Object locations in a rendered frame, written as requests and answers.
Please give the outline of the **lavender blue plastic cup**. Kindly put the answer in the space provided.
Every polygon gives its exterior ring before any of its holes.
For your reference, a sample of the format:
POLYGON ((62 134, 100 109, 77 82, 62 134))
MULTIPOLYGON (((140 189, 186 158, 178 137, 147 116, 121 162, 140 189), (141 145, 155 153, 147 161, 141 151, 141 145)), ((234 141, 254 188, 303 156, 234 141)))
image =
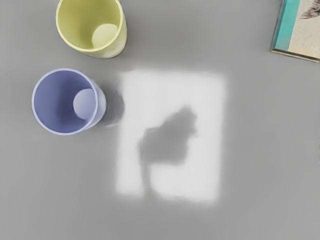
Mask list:
POLYGON ((31 106, 34 117, 47 131, 70 136, 95 126, 107 111, 102 89, 84 73, 59 68, 46 73, 35 85, 31 106))

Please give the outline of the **yellow plastic cup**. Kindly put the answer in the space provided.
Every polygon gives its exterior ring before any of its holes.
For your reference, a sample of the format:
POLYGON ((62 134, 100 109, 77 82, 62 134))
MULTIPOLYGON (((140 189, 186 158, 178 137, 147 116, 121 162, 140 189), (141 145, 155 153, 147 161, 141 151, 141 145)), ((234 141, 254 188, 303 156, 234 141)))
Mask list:
POLYGON ((120 0, 60 0, 55 21, 64 42, 90 57, 116 57, 127 43, 120 0))

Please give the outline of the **book with teal spine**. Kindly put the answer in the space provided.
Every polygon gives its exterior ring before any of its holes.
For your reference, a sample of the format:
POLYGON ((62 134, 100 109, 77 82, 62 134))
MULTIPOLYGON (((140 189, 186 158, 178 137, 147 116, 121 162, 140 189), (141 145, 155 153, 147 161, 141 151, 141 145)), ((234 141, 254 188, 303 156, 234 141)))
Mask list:
POLYGON ((282 0, 270 51, 320 63, 320 0, 282 0))

